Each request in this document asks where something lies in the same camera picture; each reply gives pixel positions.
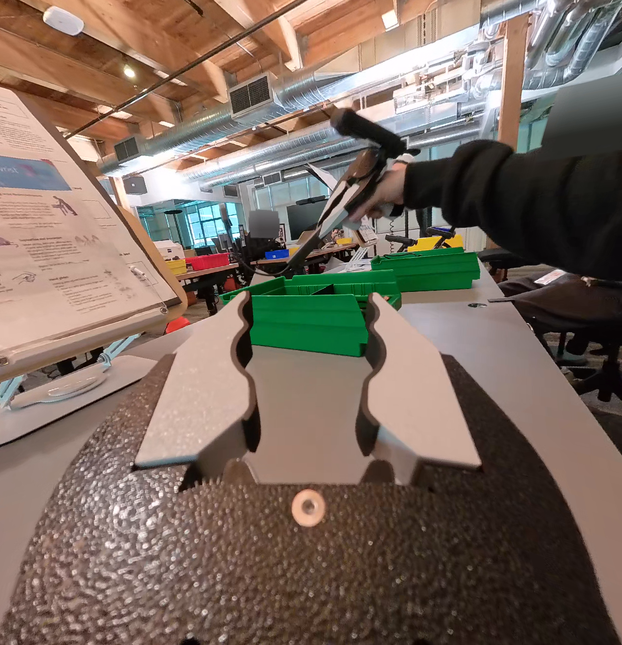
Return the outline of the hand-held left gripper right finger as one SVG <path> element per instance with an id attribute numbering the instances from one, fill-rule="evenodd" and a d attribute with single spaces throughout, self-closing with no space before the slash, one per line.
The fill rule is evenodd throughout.
<path id="1" fill-rule="evenodd" d="M 361 482 L 412 486 L 427 466 L 478 472 L 482 461 L 437 347 L 380 294 L 365 315 L 370 373 L 355 435 L 368 459 Z"/>

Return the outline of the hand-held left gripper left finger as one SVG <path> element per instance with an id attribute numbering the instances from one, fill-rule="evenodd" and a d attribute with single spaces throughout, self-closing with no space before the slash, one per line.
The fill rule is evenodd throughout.
<path id="1" fill-rule="evenodd" d="M 250 292 L 203 320 L 173 354 L 135 467 L 187 464 L 201 478 L 222 475 L 227 462 L 254 453 L 260 416 L 253 377 Z"/>

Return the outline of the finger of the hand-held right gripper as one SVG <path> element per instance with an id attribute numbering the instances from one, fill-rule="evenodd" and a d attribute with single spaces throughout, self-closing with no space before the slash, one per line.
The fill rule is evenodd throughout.
<path id="1" fill-rule="evenodd" d="M 339 228 L 347 218 L 346 205 L 358 190 L 359 179 L 355 177 L 341 179 L 333 187 L 315 230 L 315 234 L 317 233 L 321 240 L 327 238 L 332 230 Z"/>

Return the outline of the divided green bin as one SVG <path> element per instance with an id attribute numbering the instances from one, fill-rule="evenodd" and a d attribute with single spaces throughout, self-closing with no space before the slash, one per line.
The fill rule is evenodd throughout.
<path id="1" fill-rule="evenodd" d="M 368 343 L 368 298 L 378 293 L 396 310 L 402 296 L 391 270 L 277 277 L 221 295 L 251 294 L 256 346 L 362 357 Z"/>

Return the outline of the person's right forearm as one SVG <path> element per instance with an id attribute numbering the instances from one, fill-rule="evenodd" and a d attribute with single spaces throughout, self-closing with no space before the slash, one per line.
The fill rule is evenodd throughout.
<path id="1" fill-rule="evenodd" d="M 545 159 L 496 141 L 412 163 L 404 204 L 439 208 L 455 228 L 478 227 L 536 264 L 622 281 L 622 151 Z"/>

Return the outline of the grey desk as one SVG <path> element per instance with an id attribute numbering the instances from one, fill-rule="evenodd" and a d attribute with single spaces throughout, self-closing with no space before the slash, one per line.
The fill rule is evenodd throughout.
<path id="1" fill-rule="evenodd" d="M 403 296 L 401 315 L 452 355 L 522 431 L 555 477 L 622 636 L 622 456 L 510 304 L 481 271 L 470 290 Z M 0 447 L 0 620 L 45 502 L 79 448 L 133 387 Z"/>

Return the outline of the person's right hand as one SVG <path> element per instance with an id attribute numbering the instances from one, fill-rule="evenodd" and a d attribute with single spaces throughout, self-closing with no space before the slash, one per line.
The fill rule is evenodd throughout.
<path id="1" fill-rule="evenodd" d="M 404 182 L 408 164 L 396 162 L 375 181 L 371 180 L 347 204 L 347 222 L 354 227 L 363 218 L 371 220 L 389 217 L 404 203 Z"/>

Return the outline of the large black monitor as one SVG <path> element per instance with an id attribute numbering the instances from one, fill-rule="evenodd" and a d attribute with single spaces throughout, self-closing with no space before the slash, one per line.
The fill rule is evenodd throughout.
<path id="1" fill-rule="evenodd" d="M 326 204 L 323 200 L 286 206 L 289 239 L 296 241 L 303 232 L 315 230 Z"/>

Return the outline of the plain green bin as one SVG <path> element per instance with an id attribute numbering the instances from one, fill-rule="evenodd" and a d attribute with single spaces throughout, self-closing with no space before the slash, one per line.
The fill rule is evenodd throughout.
<path id="1" fill-rule="evenodd" d="M 392 271 L 402 293 L 465 290 L 481 278 L 475 252 L 438 248 L 376 256 L 372 271 Z"/>

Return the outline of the ventilation grille box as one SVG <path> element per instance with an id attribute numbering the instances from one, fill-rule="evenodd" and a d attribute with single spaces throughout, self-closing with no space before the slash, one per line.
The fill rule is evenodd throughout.
<path id="1" fill-rule="evenodd" d="M 227 96 L 233 120 L 240 121 L 274 103 L 274 84 L 277 78 L 270 71 L 230 88 Z"/>

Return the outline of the red bin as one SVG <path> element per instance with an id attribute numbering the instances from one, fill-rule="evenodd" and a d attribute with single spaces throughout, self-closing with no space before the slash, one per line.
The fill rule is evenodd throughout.
<path id="1" fill-rule="evenodd" d="M 218 253 L 208 255 L 194 255 L 185 258 L 188 271 L 203 271 L 221 268 L 230 264 L 230 254 Z"/>

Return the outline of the instruction sheet on stand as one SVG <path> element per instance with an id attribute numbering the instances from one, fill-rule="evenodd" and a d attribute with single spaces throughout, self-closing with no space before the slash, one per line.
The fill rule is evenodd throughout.
<path id="1" fill-rule="evenodd" d="M 141 380 L 186 297 L 40 109 L 0 87 L 0 447 Z"/>

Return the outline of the sheet with blue banner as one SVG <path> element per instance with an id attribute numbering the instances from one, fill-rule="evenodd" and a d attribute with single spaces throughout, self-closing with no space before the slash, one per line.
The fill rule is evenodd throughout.
<path id="1" fill-rule="evenodd" d="M 0 88 L 0 356 L 158 315 L 174 298 L 70 153 Z"/>

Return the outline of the white ceiling access point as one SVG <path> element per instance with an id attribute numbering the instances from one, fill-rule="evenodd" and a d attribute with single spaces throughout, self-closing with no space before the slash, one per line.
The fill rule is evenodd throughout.
<path id="1" fill-rule="evenodd" d="M 42 20 L 48 27 L 68 36 L 78 36 L 84 30 L 84 21 L 73 13 L 55 5 L 42 13 Z"/>

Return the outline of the silver ventilation duct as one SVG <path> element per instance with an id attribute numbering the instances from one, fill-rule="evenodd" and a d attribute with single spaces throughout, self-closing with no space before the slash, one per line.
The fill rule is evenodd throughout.
<path id="1" fill-rule="evenodd" d="M 481 110 L 462 112 L 456 115 L 451 109 L 442 112 L 439 120 L 423 123 L 419 117 L 426 115 L 424 110 L 404 114 L 406 119 L 397 123 L 403 126 L 397 133 L 409 148 L 409 139 L 414 135 L 436 132 L 439 128 L 463 125 L 482 116 Z M 179 172 L 186 183 L 200 182 L 204 189 L 216 186 L 250 181 L 252 179 L 288 170 L 296 166 L 341 156 L 364 149 L 371 141 L 355 139 L 338 134 L 331 126 L 323 124 L 311 126 L 295 135 L 286 136 L 283 141 L 259 144 L 244 152 L 219 157 L 209 163 L 193 166 Z"/>

